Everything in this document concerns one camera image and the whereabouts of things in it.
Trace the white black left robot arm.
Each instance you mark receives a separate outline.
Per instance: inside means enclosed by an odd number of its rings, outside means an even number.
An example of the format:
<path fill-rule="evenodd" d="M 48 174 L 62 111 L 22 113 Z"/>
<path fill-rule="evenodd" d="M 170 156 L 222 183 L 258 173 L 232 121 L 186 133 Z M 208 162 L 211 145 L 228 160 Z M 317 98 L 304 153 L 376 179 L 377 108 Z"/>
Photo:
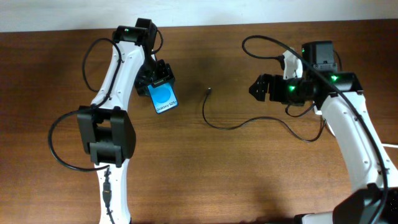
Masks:
<path fill-rule="evenodd" d="M 155 56 L 160 34 L 150 19 L 119 26 L 110 40 L 113 56 L 103 84 L 77 116 L 83 148 L 98 176 L 100 223 L 132 222 L 127 203 L 127 168 L 136 148 L 127 112 L 131 93 L 150 97 L 157 114 L 178 106 L 171 67 Z"/>

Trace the blue Galaxy smartphone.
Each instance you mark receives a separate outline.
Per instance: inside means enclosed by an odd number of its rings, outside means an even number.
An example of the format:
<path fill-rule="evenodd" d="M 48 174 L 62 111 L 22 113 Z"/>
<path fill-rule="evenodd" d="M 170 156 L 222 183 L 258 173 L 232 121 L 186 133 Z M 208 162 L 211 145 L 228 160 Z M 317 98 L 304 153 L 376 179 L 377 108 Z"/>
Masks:
<path fill-rule="evenodd" d="M 164 113 L 178 106 L 178 100 L 170 83 L 158 87 L 148 86 L 150 97 L 157 114 Z"/>

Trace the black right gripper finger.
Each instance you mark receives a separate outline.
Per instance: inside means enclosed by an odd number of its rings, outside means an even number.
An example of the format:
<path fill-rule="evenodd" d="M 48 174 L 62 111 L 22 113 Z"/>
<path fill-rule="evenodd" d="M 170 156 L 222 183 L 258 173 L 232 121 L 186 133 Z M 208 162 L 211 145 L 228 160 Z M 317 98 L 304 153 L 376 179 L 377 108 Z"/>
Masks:
<path fill-rule="evenodd" d="M 255 97 L 257 101 L 265 101 L 268 92 L 268 84 L 254 83 L 249 87 L 249 93 Z"/>
<path fill-rule="evenodd" d="M 259 75 L 257 80 L 252 84 L 254 87 L 268 87 L 271 80 L 270 74 Z"/>

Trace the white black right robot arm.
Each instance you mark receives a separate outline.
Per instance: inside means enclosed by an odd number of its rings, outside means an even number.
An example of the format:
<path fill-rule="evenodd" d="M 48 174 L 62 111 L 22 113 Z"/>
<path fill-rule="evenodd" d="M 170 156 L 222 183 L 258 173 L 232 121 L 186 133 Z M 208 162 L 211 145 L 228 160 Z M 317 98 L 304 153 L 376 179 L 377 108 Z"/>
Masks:
<path fill-rule="evenodd" d="M 397 168 L 368 115 L 363 88 L 353 72 L 341 72 L 330 40 L 288 49 L 277 60 L 283 75 L 263 74 L 249 88 L 258 101 L 315 104 L 334 134 L 352 194 L 332 211 L 296 215 L 294 223 L 397 223 Z"/>

